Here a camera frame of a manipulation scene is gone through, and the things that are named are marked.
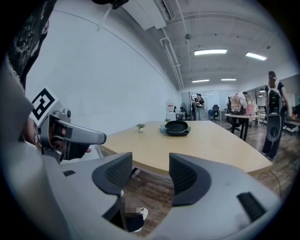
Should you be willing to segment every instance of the ceiling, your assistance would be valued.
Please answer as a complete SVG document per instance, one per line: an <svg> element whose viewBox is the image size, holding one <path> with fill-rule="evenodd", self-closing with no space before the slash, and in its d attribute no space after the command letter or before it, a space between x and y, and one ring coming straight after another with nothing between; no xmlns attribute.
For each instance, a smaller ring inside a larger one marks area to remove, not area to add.
<svg viewBox="0 0 300 240"><path fill-rule="evenodd" d="M249 0L178 0L186 25L185 29L175 0L168 0L175 17L166 21L181 64L184 87L223 84L222 78L235 78L236 84L252 81L268 71L289 71L296 65L289 44L278 26L265 11ZM156 38L161 30L151 31ZM227 49L226 54L194 56L195 50ZM246 57L247 52L267 57L261 61ZM191 83L191 80L209 82Z"/></svg>

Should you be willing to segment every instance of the standing person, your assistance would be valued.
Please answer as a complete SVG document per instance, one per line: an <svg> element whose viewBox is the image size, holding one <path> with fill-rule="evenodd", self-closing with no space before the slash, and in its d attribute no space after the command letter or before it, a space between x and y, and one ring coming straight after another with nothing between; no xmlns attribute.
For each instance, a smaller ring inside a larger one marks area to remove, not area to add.
<svg viewBox="0 0 300 240"><path fill-rule="evenodd" d="M201 94L199 94L199 93L197 94L197 99L196 99L196 101L193 101L193 104L195 106L196 121L203 120L205 103L204 103L203 98L201 97Z"/></svg>
<svg viewBox="0 0 300 240"><path fill-rule="evenodd" d="M276 141L271 142L267 136L266 139L264 141L264 145L262 148L262 153L266 156L268 156L269 160L272 160L276 157L278 148L279 148L279 143L280 143L280 138L281 138L281 134L282 134L282 129L283 129L283 125L284 125L284 121L285 121L285 112L287 112L287 115L290 116L289 113L289 104L287 101L287 97L286 97L286 91L285 91L285 87L281 82L276 82L276 75L273 71L269 72L269 82L268 85L266 85L265 87L265 100L266 100L266 108L268 108L269 106L269 100L268 100L268 91L269 89L277 89L282 97L282 109L280 112L280 116L281 116L281 129L279 130L279 137Z"/></svg>
<svg viewBox="0 0 300 240"><path fill-rule="evenodd" d="M244 96L245 96L245 99L247 101L247 93L246 92L243 92Z"/></svg>
<svg viewBox="0 0 300 240"><path fill-rule="evenodd" d="M192 116L193 116L193 120L196 120L196 110L195 110L195 104L192 101Z"/></svg>

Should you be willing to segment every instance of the pipe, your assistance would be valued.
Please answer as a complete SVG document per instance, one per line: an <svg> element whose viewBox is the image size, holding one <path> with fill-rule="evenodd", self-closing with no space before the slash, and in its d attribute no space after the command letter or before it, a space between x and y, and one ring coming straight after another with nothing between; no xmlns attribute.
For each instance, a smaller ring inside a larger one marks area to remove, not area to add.
<svg viewBox="0 0 300 240"><path fill-rule="evenodd" d="M183 14L182 14L181 7L180 7L180 5L179 5L178 0L175 0L175 1L176 1L177 7L178 7L178 10L179 10L181 19L182 19L184 32L185 32L185 34L187 35L187 34L188 34L188 31L187 31L186 23L184 22L184 18L183 18ZM191 78L191 70L192 70L192 68L191 68L191 51L190 51L190 48L189 48L188 39L187 39L187 50L188 50L188 62L189 62L189 77Z"/></svg>
<svg viewBox="0 0 300 240"><path fill-rule="evenodd" d="M172 41L170 40L170 38L169 38L168 34L166 33L165 29L162 28L161 30L163 31L163 33L164 33L164 35L165 35L165 38L164 38L164 39L166 39L166 40L169 42L169 47L170 47L170 49L171 49L171 51L172 51L172 53L173 53L173 57L174 57L174 59L175 59L175 63L178 65L179 62L178 62L177 55L176 55L176 52L175 52L175 50L174 50ZM180 70L180 69L179 69L179 73L180 73L180 82L181 82L181 86L184 87L183 80L182 80L182 76L181 76L181 70Z"/></svg>
<svg viewBox="0 0 300 240"><path fill-rule="evenodd" d="M161 45L162 45L162 47L163 47L163 49L164 49L164 51L165 51L165 53L166 53L166 55L167 55L167 57L168 57L168 59L169 59L170 64L173 65L173 60L170 58L170 56L169 56L169 54L168 54L168 52L167 52L167 50L166 50L165 44L163 43L163 40L165 40L165 39L166 39L166 38L162 38L162 39L160 40L160 43L161 43ZM179 87L180 87L180 82L179 82L179 80L178 80L177 73L175 72L174 68L172 68L172 69L173 69L173 72L174 72L174 74L175 74L177 83L178 83L178 85L179 85Z"/></svg>
<svg viewBox="0 0 300 240"><path fill-rule="evenodd" d="M166 48L166 46L165 46L165 44L163 42L164 40L167 40L167 38L164 37L164 38L160 39L160 43L161 43L161 45L162 45L162 47L163 47L163 49L164 49L164 51L165 51L165 53L166 53L169 61L170 61L171 66L173 66L174 65L173 59L171 58L170 51ZM178 83L179 87L182 88L180 80L179 80L179 76L178 76L176 70L173 67L172 67L172 69L173 69L173 72L175 74L175 77L176 77L176 80L177 80L177 83Z"/></svg>

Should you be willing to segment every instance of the light wood tabletop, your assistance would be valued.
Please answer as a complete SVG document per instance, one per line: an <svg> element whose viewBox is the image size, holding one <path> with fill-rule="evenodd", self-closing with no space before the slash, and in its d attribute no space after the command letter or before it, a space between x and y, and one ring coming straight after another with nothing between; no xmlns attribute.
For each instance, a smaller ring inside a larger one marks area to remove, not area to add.
<svg viewBox="0 0 300 240"><path fill-rule="evenodd" d="M160 125L145 123L145 131L137 127L107 136L102 146L109 154L132 152L136 167L168 175L169 153L191 155L206 160L233 165L250 174L270 169L272 163L249 144L211 121L187 121L191 127L185 137L163 135Z"/></svg>
<svg viewBox="0 0 300 240"><path fill-rule="evenodd" d="M248 116L248 115L232 115L231 113L227 113L225 114L225 116L227 117L232 117L232 118L258 118L258 115L254 115L254 116Z"/></svg>

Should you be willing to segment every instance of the wall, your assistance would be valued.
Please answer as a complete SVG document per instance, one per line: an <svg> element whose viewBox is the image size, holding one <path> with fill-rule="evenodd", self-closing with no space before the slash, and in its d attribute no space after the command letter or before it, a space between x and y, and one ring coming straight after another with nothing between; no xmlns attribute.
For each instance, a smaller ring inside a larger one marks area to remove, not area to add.
<svg viewBox="0 0 300 240"><path fill-rule="evenodd" d="M259 86L265 85L268 83L268 69L264 75L256 76L253 72L253 78L249 81L241 82L239 85L240 91L247 91L249 89L255 89ZM291 61L289 63L282 64L279 68L275 69L277 79L286 79L291 76L297 75L300 72L299 65L296 61Z"/></svg>
<svg viewBox="0 0 300 240"><path fill-rule="evenodd" d="M238 84L236 82L231 83L221 83L221 84L213 84L213 85L206 85L206 82L196 82L194 87L191 88L184 88L180 90L180 93L183 92L198 92L201 93L202 91L219 91L219 90L237 90Z"/></svg>
<svg viewBox="0 0 300 240"><path fill-rule="evenodd" d="M287 93L299 93L300 92L300 74L280 80L285 86Z"/></svg>
<svg viewBox="0 0 300 240"><path fill-rule="evenodd" d="M26 96L45 85L72 112L72 123L112 134L165 119L165 103L180 95L157 61L155 44L122 8L61 0L50 17L40 56L27 76ZM86 154L85 159L96 158Z"/></svg>
<svg viewBox="0 0 300 240"><path fill-rule="evenodd" d="M247 101L252 101L253 104L256 104L256 99L255 98L247 98ZM258 106L265 106L265 99L263 97L258 97L257 98L257 105Z"/></svg>

